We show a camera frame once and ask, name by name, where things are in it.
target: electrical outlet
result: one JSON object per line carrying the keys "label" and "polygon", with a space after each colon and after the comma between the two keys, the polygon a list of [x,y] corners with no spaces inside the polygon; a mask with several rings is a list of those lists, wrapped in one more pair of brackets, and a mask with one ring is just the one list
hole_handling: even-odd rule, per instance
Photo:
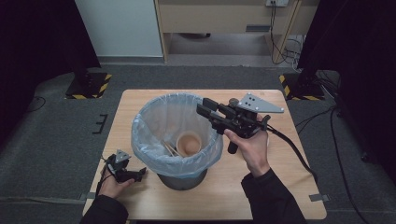
{"label": "electrical outlet", "polygon": [[265,5],[268,7],[272,7],[274,3],[277,7],[286,7],[289,3],[289,0],[267,0]]}

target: yellow and black tape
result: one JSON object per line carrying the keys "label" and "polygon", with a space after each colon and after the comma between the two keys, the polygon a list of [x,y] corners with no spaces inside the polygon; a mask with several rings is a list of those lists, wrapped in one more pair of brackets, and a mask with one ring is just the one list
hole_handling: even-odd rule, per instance
{"label": "yellow and black tape", "polygon": [[290,87],[288,82],[286,81],[284,76],[279,76],[280,83],[282,84],[283,90],[285,91],[285,95],[287,99],[290,100],[324,100],[324,97],[311,96],[311,95],[303,95],[303,96],[292,96]]}
{"label": "yellow and black tape", "polygon": [[76,93],[76,94],[67,95],[66,98],[67,99],[77,99],[77,100],[101,98],[103,96],[103,94],[105,93],[105,90],[107,88],[108,82],[110,81],[111,77],[112,77],[112,75],[110,75],[110,74],[106,75],[98,92],[95,92],[92,94]]}

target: plastic trash bag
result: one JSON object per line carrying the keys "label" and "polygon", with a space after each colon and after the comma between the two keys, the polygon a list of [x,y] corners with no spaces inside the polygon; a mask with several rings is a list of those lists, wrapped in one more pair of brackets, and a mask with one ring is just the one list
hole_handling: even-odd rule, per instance
{"label": "plastic trash bag", "polygon": [[[139,111],[132,125],[132,149],[136,157],[158,175],[196,177],[215,164],[223,149],[222,136],[196,113],[203,98],[179,92],[152,99]],[[162,140],[175,146],[178,136],[194,131],[202,139],[201,150],[190,157],[173,157]]]}

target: white cabinet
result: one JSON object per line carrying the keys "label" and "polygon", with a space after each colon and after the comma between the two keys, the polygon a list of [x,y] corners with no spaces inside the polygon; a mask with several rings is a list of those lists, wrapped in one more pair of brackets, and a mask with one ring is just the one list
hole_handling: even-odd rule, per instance
{"label": "white cabinet", "polygon": [[76,0],[99,58],[163,57],[154,2]]}

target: black sleeve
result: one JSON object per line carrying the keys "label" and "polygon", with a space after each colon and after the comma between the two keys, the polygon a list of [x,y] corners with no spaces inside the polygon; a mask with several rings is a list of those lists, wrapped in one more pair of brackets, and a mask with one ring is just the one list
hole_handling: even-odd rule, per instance
{"label": "black sleeve", "polygon": [[125,224],[128,212],[117,200],[99,195],[80,221],[85,223]]}
{"label": "black sleeve", "polygon": [[293,195],[271,169],[265,175],[254,178],[246,175],[242,188],[250,202],[255,224],[306,223]]}

